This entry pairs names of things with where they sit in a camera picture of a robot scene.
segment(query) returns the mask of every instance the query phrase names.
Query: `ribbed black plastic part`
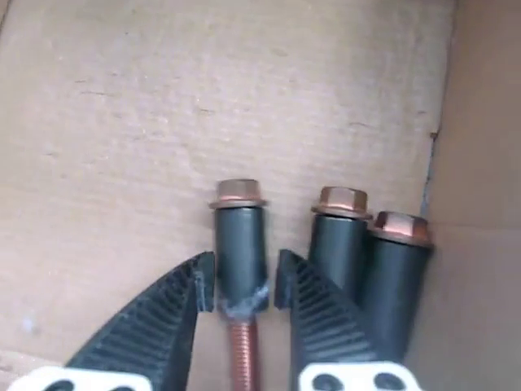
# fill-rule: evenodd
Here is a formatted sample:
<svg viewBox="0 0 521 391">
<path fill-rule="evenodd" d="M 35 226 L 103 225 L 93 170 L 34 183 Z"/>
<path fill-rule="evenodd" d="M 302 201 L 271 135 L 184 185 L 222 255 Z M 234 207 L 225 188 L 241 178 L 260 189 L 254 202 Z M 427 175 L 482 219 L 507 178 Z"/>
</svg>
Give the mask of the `ribbed black plastic part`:
<svg viewBox="0 0 521 391">
<path fill-rule="evenodd" d="M 274 304 L 291 311 L 291 389 L 310 363 L 380 359 L 358 308 L 315 265 L 290 250 L 279 255 Z"/>
<path fill-rule="evenodd" d="M 154 391 L 186 388 L 195 324 L 213 310 L 213 253 L 200 255 L 158 279 L 108 321 L 68 367 L 131 372 Z"/>
</svg>

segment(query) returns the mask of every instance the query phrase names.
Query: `bolt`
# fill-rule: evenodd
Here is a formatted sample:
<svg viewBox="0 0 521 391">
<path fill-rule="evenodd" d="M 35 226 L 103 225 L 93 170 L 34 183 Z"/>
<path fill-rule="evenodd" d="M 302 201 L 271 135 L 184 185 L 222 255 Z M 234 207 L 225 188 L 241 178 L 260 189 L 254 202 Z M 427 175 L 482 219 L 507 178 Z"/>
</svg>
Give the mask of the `bolt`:
<svg viewBox="0 0 521 391">
<path fill-rule="evenodd" d="M 253 301 L 267 280 L 264 206 L 261 187 L 253 179 L 229 179 L 217 184 L 215 209 L 217 276 L 230 333 L 234 391 L 259 386 L 256 312 L 268 297 Z"/>
<path fill-rule="evenodd" d="M 349 187 L 323 187 L 318 204 L 311 210 L 331 216 L 371 219 L 367 213 L 367 193 Z"/>
<path fill-rule="evenodd" d="M 398 212 L 380 212 L 372 227 L 373 235 L 382 239 L 430 247 L 428 222 L 424 218 Z"/>
</svg>

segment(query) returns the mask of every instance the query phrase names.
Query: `threaded shaft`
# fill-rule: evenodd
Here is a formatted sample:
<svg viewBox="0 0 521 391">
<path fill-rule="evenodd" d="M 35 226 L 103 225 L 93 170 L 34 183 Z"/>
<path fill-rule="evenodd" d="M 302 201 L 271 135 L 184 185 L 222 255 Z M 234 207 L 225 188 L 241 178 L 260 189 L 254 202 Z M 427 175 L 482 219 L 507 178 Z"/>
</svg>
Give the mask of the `threaded shaft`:
<svg viewBox="0 0 521 391">
<path fill-rule="evenodd" d="M 255 319 L 229 322 L 234 391 L 258 391 L 258 335 Z"/>
</svg>

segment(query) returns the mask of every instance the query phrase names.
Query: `copper bolt head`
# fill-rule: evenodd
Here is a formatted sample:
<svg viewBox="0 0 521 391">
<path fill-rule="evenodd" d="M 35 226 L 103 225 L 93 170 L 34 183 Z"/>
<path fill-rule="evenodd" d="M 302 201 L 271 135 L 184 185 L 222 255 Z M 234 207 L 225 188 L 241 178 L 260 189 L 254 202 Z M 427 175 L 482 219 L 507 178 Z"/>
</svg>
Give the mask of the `copper bolt head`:
<svg viewBox="0 0 521 391">
<path fill-rule="evenodd" d="M 255 179 L 227 179 L 217 184 L 217 199 L 210 204 L 212 209 L 245 208 L 264 206 L 261 186 Z"/>
<path fill-rule="evenodd" d="M 370 213 L 367 213 L 367 193 L 349 187 L 323 187 L 318 204 L 311 210 L 338 217 L 363 220 L 371 218 Z"/>
<path fill-rule="evenodd" d="M 398 212 L 380 212 L 372 227 L 373 235 L 393 242 L 431 247 L 428 222 L 422 217 Z"/>
</svg>

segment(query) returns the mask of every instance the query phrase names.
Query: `brown cardboard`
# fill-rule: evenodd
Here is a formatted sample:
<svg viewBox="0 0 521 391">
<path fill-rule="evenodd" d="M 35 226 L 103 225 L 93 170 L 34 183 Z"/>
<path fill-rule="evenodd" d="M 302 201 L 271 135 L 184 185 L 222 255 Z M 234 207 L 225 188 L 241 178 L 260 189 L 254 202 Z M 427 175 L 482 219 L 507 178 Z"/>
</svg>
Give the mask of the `brown cardboard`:
<svg viewBox="0 0 521 391">
<path fill-rule="evenodd" d="M 418 213 L 452 0 L 14 0 L 0 36 L 0 365 L 63 362 L 212 247 L 215 182 L 260 180 L 277 249 L 305 253 L 323 185 Z M 260 317 L 266 389 L 287 318 Z M 190 389 L 228 389 L 204 315 Z"/>
<path fill-rule="evenodd" d="M 461 1 L 436 143 L 432 263 L 410 364 L 427 389 L 520 389 L 521 4 Z"/>
</svg>

